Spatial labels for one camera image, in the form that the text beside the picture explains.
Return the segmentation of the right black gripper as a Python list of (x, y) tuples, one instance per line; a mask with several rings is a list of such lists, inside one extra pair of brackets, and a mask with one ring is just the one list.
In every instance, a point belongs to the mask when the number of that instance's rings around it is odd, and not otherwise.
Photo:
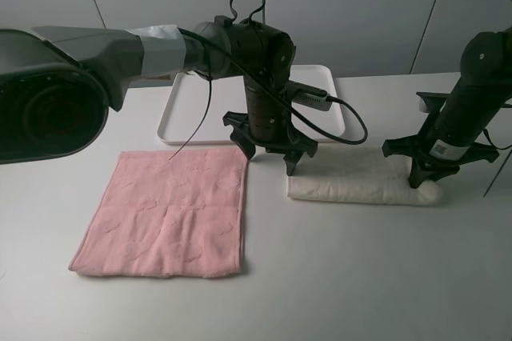
[(492, 163), (499, 156), (498, 150), (490, 145), (473, 142), (468, 147), (458, 147), (442, 140), (427, 144), (419, 134), (387, 139), (382, 145), (382, 153), (385, 157), (403, 155), (412, 158), (408, 182), (413, 189), (425, 181), (434, 181), (439, 167), (462, 166), (482, 160)]

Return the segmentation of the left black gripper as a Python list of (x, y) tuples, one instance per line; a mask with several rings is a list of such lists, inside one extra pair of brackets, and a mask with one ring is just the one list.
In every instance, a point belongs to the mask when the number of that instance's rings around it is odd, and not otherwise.
[(230, 140), (247, 160), (254, 157), (257, 146), (266, 153), (284, 154), (287, 176), (294, 174), (303, 154), (314, 156), (318, 149), (318, 142), (297, 130), (287, 112), (271, 118), (229, 111), (222, 121), (233, 127)]

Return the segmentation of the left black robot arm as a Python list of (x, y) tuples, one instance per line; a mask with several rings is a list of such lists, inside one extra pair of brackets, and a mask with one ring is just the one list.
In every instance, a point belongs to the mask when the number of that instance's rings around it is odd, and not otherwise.
[(260, 22), (218, 16), (195, 31), (41, 26), (1, 32), (1, 161), (61, 158), (88, 147), (129, 85), (192, 71), (214, 81), (242, 77), (246, 113), (229, 112), (231, 141), (247, 157), (257, 147), (282, 154), (288, 174), (318, 144), (293, 123), (290, 80), (295, 47), (288, 34)]

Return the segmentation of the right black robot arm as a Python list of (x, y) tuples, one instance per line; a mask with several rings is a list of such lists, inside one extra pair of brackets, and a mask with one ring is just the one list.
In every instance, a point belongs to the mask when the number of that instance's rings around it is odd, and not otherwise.
[(500, 147), (486, 127), (511, 108), (511, 29), (481, 32), (470, 40), (460, 62), (460, 78), (449, 94), (419, 92), (425, 122), (416, 135), (387, 139), (384, 156), (412, 159), (408, 178), (418, 188), (426, 180), (455, 175), (462, 165), (494, 162)]

